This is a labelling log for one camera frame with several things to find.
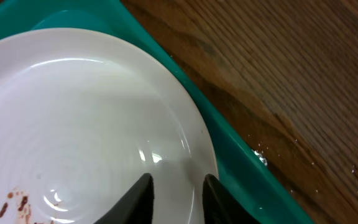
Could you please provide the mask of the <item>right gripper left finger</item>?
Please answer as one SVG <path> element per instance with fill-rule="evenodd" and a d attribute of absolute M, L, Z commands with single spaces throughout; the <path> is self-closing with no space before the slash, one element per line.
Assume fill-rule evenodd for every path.
<path fill-rule="evenodd" d="M 154 181 L 150 173 L 144 173 L 94 224 L 151 224 L 153 213 Z"/>

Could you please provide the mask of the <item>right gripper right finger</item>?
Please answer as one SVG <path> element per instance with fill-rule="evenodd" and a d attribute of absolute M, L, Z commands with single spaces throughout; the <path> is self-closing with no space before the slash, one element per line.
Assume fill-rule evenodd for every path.
<path fill-rule="evenodd" d="M 212 174 L 203 181 L 205 224 L 260 224 Z"/>

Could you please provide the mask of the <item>white plate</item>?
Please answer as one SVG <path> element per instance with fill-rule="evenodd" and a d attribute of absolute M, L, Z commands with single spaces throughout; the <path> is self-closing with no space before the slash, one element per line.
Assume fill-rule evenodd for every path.
<path fill-rule="evenodd" d="M 217 172 L 194 101 L 140 48 L 69 28 L 0 40 L 0 223 L 94 223 L 145 173 L 154 223 L 203 223 Z"/>

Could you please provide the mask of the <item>teal plastic tray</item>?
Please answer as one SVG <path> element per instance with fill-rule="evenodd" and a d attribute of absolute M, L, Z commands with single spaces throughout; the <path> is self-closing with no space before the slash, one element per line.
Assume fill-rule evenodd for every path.
<path fill-rule="evenodd" d="M 311 223 L 253 150 L 169 54 L 118 0 L 7 0 L 0 3 L 0 39 L 30 30 L 75 27 L 113 35 L 146 51 L 183 85 L 208 128 L 219 179 L 261 223 Z"/>

